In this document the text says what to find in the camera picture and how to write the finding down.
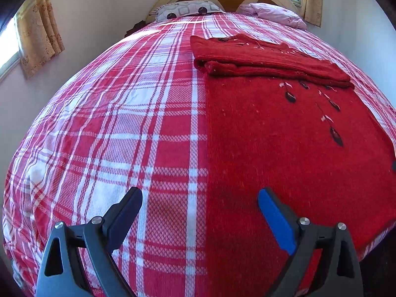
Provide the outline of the red knitted sweater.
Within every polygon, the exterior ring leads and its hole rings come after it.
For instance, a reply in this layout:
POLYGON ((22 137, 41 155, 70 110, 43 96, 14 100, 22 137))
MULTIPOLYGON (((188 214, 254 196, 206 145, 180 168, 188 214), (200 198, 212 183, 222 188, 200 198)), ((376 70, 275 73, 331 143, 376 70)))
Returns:
POLYGON ((393 142, 348 74, 243 34, 190 44, 205 78, 211 296, 265 295, 291 255, 262 188, 313 223, 345 223, 358 253, 393 226, 393 142))

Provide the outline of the red white plaid bedspread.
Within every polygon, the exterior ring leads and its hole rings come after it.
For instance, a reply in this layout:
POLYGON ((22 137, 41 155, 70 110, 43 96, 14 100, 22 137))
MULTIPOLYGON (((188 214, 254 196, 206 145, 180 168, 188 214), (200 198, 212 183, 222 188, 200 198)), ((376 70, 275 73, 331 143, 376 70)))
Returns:
POLYGON ((348 74, 395 149, 395 110, 355 64, 314 34, 236 13, 166 20, 119 41, 41 110, 5 179, 4 248, 34 296, 59 221, 102 215, 136 186, 142 208, 115 263, 138 296, 211 296, 206 258, 205 78, 190 39, 243 34, 287 44, 348 74))

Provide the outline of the left window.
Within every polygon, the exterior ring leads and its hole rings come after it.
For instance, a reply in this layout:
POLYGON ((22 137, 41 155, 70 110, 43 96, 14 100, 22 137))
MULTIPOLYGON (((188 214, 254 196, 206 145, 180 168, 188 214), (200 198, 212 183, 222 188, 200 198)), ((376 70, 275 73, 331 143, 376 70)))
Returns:
POLYGON ((20 61, 19 49, 20 37, 16 17, 13 17, 1 33, 0 80, 3 80, 20 61))

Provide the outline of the pink pillow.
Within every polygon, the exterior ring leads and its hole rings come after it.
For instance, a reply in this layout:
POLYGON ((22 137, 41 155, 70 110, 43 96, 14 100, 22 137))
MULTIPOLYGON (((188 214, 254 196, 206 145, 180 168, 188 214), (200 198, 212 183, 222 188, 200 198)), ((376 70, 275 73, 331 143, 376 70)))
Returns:
POLYGON ((236 13, 269 20, 295 29, 307 30, 307 25, 295 12, 269 3, 241 4, 236 13))

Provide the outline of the yellow left window curtain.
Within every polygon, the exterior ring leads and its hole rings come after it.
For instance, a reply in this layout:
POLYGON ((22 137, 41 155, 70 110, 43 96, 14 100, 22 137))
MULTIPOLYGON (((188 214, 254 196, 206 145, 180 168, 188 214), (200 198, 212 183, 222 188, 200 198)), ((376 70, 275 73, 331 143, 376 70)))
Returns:
POLYGON ((16 13, 20 62, 31 78, 64 51, 51 0, 25 0, 16 13))

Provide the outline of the dark object beside bed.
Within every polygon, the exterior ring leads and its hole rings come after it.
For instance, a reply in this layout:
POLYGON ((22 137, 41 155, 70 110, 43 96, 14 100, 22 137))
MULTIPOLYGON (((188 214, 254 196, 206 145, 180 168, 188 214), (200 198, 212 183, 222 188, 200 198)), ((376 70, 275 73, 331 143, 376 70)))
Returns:
POLYGON ((144 20, 141 20, 140 22, 136 23, 132 29, 129 29, 125 33, 124 37, 127 38, 128 36, 131 36, 132 34, 134 34, 135 32, 137 32, 139 30, 141 30, 145 26, 146 26, 146 22, 144 20))

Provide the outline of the grey patterned pillow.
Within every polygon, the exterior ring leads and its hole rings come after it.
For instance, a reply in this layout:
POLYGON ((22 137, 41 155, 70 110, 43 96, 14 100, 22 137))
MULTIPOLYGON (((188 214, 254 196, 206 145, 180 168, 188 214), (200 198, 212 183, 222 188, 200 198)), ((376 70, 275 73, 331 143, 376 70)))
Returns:
POLYGON ((154 18, 154 22, 163 22, 191 15, 209 15, 212 13, 225 13, 225 11, 211 1, 190 0, 161 5, 154 8, 149 16, 154 18))

